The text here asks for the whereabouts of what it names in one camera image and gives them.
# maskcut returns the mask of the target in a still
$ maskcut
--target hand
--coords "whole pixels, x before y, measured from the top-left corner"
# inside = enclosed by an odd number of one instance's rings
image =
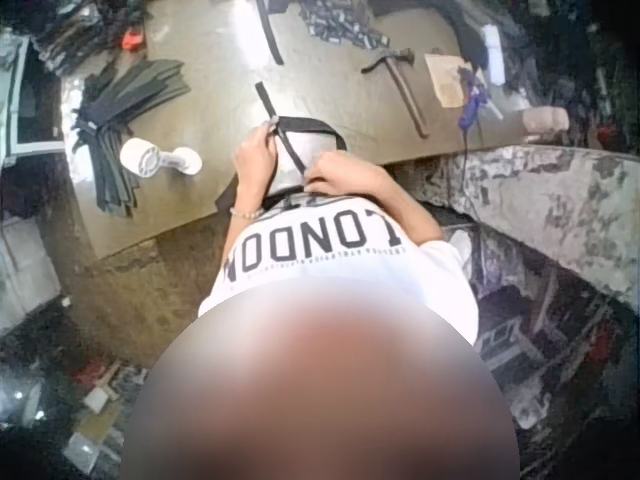
[[[321,154],[304,177],[306,192],[327,195],[357,194],[379,198],[394,185],[382,167],[341,151]]]
[[[272,135],[278,119],[273,118],[249,132],[233,155],[238,173],[236,208],[255,211],[260,208],[276,167],[278,152]]]

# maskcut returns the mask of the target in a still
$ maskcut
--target white t-shirt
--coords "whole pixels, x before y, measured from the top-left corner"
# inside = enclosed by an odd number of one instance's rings
[[[261,217],[247,227],[199,315],[268,282],[344,277],[399,289],[444,318],[469,343],[475,342],[478,306],[453,246],[444,241],[415,245],[391,217],[363,198],[324,202]]]

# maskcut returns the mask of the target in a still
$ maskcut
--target camouflage fabric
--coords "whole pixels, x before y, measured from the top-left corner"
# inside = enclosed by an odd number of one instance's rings
[[[421,160],[393,174],[419,200],[466,213],[637,305],[640,159],[521,145],[471,152],[464,163]]]

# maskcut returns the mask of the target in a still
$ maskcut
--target hammer handle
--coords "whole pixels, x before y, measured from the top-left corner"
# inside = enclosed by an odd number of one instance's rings
[[[402,96],[402,100],[404,100],[407,109],[409,110],[409,114],[411,115],[411,119],[413,120],[414,125],[416,126],[416,130],[418,134],[422,138],[427,138],[429,136],[429,130],[427,129],[427,124],[422,117],[422,113],[420,112],[420,108],[416,103],[416,100],[411,92],[411,88],[407,83],[407,80],[404,78],[404,75],[400,71],[398,67],[398,62],[394,58],[386,58],[385,63],[387,68],[389,69],[389,73],[391,74],[391,78],[395,82],[398,90],[400,91],[400,95]]]

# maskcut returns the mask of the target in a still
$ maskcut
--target hammer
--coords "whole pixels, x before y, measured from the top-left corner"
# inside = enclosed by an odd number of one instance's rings
[[[427,138],[429,136],[427,124],[424,121],[424,118],[422,118],[422,113],[420,113],[420,109],[418,108],[418,104],[413,97],[413,93],[411,92],[411,88],[409,88],[407,80],[404,78],[404,75],[398,68],[398,62],[407,62],[409,65],[413,65],[414,60],[415,55],[413,53],[413,50],[411,50],[410,48],[405,48],[404,50],[400,51],[385,49],[376,56],[375,60],[370,65],[364,67],[362,70],[360,70],[360,72],[369,73],[378,65],[384,63],[389,69],[389,73],[391,74],[393,81],[398,87],[398,90],[400,90],[402,100],[404,100],[405,105],[409,109],[411,119],[416,126],[418,134],[422,138]]]

